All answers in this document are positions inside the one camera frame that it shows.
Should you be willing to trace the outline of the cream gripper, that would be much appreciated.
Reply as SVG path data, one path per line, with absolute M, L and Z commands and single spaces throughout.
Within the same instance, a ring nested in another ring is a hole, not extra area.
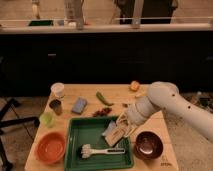
M 136 130 L 136 125 L 129 121 L 125 113 L 119 115 L 116 124 L 123 131 L 124 138 L 129 137 Z

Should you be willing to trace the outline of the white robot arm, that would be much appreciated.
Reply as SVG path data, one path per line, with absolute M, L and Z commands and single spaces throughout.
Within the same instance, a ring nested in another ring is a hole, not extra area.
M 169 82 L 154 82 L 147 88 L 145 96 L 130 104 L 117 122 L 124 120 L 127 125 L 123 133 L 129 137 L 153 114 L 164 110 L 182 117 L 208 141 L 213 143 L 213 114 L 185 100 L 177 86 Z

